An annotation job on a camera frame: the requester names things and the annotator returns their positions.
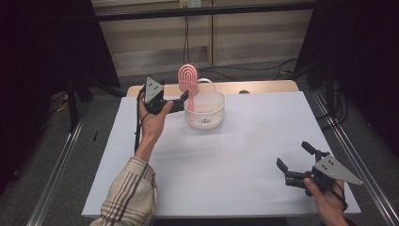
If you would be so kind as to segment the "light wooden table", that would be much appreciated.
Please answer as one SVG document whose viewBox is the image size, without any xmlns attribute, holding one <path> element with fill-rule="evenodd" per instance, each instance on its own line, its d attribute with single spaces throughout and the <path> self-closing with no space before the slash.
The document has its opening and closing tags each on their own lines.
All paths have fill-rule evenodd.
<svg viewBox="0 0 399 226">
<path fill-rule="evenodd" d="M 238 94 L 247 91 L 249 93 L 265 92 L 290 92 L 299 91 L 296 82 L 292 80 L 276 81 L 246 81 L 246 82 L 215 82 L 215 89 L 225 94 Z M 199 90 L 212 90 L 212 84 L 200 83 Z M 136 97 L 142 86 L 131 86 L 128 88 L 127 97 Z M 179 85 L 165 85 L 165 96 L 180 96 L 182 93 Z"/>
</svg>

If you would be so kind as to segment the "pink hairbrush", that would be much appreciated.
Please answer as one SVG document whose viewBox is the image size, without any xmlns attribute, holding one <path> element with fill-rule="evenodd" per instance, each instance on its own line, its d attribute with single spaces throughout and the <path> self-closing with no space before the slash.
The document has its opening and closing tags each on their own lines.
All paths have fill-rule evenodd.
<svg viewBox="0 0 399 226">
<path fill-rule="evenodd" d="M 179 89 L 188 91 L 187 109 L 194 110 L 194 97 L 198 94 L 198 71 L 193 64 L 184 64 L 178 71 Z"/>
</svg>

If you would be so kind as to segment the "black curtain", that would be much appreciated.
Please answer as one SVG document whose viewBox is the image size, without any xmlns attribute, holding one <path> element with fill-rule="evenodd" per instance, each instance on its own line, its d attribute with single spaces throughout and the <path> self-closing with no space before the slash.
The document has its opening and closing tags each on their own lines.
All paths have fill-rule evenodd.
<svg viewBox="0 0 399 226">
<path fill-rule="evenodd" d="M 25 161 L 51 97 L 117 87 L 92 0 L 0 0 L 0 194 Z"/>
<path fill-rule="evenodd" d="M 333 69 L 346 94 L 399 156 L 399 0 L 315 0 L 295 67 L 313 85 Z"/>
</svg>

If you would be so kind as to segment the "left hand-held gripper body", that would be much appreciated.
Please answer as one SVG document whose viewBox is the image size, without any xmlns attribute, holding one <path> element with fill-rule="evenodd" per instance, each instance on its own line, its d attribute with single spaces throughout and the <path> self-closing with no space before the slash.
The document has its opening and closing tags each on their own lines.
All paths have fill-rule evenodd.
<svg viewBox="0 0 399 226">
<path fill-rule="evenodd" d="M 165 87 L 162 83 L 149 77 L 147 78 L 144 85 L 144 106 L 153 115 L 157 115 L 168 101 L 164 98 L 164 89 Z M 179 99 L 172 100 L 173 107 L 170 113 L 184 111 L 184 102 L 181 100 L 181 96 Z"/>
</svg>

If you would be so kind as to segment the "white wall socket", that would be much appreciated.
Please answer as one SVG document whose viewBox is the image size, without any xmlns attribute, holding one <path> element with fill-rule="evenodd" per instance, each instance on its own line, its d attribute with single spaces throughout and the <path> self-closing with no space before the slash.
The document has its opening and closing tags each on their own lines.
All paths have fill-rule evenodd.
<svg viewBox="0 0 399 226">
<path fill-rule="evenodd" d="M 179 0 L 180 8 L 200 8 L 201 0 Z"/>
</svg>

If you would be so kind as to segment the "person's right hand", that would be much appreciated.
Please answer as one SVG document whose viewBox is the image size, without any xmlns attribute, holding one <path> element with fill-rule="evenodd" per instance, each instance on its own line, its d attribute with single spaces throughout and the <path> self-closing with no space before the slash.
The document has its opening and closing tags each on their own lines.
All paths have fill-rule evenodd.
<svg viewBox="0 0 399 226">
<path fill-rule="evenodd" d="M 313 195 L 318 215 L 322 221 L 343 219 L 343 203 L 333 193 L 321 192 L 317 184 L 310 178 L 304 179 L 304 184 Z"/>
</svg>

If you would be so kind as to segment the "person's left hand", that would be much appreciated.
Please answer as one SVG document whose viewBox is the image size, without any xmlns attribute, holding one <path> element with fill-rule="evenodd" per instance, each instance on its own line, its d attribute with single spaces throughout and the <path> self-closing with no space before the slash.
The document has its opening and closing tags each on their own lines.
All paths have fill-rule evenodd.
<svg viewBox="0 0 399 226">
<path fill-rule="evenodd" d="M 139 118 L 142 127 L 141 143 L 155 143 L 163 132 L 165 119 L 173 107 L 173 103 L 171 101 L 166 102 L 157 115 L 151 114 L 144 106 L 143 101 L 139 102 L 139 107 Z"/>
</svg>

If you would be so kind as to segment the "black metal stand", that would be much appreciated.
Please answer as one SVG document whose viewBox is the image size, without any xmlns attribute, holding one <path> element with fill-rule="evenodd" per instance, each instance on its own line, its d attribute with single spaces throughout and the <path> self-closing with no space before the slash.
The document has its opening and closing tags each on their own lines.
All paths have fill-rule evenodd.
<svg viewBox="0 0 399 226">
<path fill-rule="evenodd" d="M 73 132 L 79 122 L 76 98 L 79 97 L 83 103 L 91 102 L 93 95 L 89 90 L 89 82 L 86 76 L 70 76 L 67 84 L 68 104 L 70 110 L 71 127 Z"/>
</svg>

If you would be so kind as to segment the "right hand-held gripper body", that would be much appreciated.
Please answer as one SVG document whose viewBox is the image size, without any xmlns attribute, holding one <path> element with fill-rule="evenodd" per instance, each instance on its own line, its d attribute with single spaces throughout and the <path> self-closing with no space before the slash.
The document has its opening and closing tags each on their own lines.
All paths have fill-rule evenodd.
<svg viewBox="0 0 399 226">
<path fill-rule="evenodd" d="M 311 193 L 305 186 L 305 178 L 311 178 L 322 192 L 332 191 L 333 185 L 337 180 L 357 186 L 363 185 L 360 178 L 331 154 L 324 155 L 319 160 L 316 160 L 310 171 L 290 171 L 286 165 L 283 165 L 283 174 L 287 186 L 303 188 L 308 196 Z"/>
</svg>

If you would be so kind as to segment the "white table cover board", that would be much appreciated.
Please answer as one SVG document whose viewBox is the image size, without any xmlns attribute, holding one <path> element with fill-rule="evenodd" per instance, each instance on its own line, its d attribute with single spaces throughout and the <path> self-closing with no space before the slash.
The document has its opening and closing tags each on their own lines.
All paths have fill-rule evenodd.
<svg viewBox="0 0 399 226">
<path fill-rule="evenodd" d="M 156 218 L 256 218 L 315 213 L 314 200 L 287 186 L 276 162 L 308 171 L 307 141 L 327 141 L 301 91 L 228 96 L 223 122 L 191 127 L 184 113 L 168 115 L 150 164 L 157 183 Z"/>
</svg>

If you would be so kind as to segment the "metal floor rail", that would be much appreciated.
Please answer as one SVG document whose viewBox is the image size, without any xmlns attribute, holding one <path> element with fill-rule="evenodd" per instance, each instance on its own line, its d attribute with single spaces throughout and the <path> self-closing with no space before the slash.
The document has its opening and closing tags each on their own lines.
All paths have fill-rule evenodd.
<svg viewBox="0 0 399 226">
<path fill-rule="evenodd" d="M 399 226 L 399 215 L 391 204 L 391 201 L 386 196 L 383 189 L 379 186 L 373 175 L 370 173 L 365 163 L 361 159 L 355 146 L 347 136 L 346 132 L 338 121 L 328 114 L 327 101 L 319 92 L 314 93 L 313 99 L 318 104 L 320 110 L 326 114 L 328 128 L 331 129 L 335 137 L 340 142 L 345 154 L 351 162 L 353 168 L 359 175 L 363 182 L 363 186 L 368 191 L 371 199 L 373 200 L 378 212 L 384 218 L 388 226 Z"/>
<path fill-rule="evenodd" d="M 40 198 L 37 201 L 30 218 L 26 223 L 26 226 L 42 226 L 47 216 L 47 212 L 51 206 L 52 200 L 56 194 L 60 178 L 63 175 L 66 165 L 68 164 L 76 140 L 81 133 L 84 120 L 84 117 L 78 120 L 73 129 L 69 132 L 60 156 L 56 161 L 56 165 L 52 170 L 52 173 L 45 185 L 45 188 L 40 194 Z"/>
</svg>

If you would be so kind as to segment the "black horizontal bar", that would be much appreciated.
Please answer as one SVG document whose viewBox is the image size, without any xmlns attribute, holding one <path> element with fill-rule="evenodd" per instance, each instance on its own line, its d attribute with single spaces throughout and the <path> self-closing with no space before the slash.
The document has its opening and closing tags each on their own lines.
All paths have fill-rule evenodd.
<svg viewBox="0 0 399 226">
<path fill-rule="evenodd" d="M 150 11 L 135 12 L 112 12 L 99 13 L 93 17 L 97 22 L 127 21 L 127 20 L 144 20 L 144 19 L 161 19 L 174 17 L 189 16 L 209 16 L 224 14 L 240 14 L 240 13 L 258 13 L 258 12 L 277 12 L 277 11 L 293 11 L 307 10 L 317 7 L 317 2 L 298 2 L 298 3 L 282 3 L 282 4 L 262 4 L 250 6 L 228 6 L 228 7 L 209 7 L 209 8 L 176 8 L 176 9 L 159 9 Z"/>
</svg>

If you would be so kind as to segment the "white perforated plastic basket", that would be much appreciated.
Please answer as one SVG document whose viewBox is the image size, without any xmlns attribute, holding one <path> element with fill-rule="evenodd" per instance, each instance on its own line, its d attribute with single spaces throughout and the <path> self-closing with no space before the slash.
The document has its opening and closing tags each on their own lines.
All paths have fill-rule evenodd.
<svg viewBox="0 0 399 226">
<path fill-rule="evenodd" d="M 209 83 L 211 90 L 199 90 L 194 97 L 184 102 L 186 122 L 199 130 L 211 130 L 219 126 L 225 115 L 226 95 L 216 89 L 215 83 L 201 78 L 199 83 Z"/>
</svg>

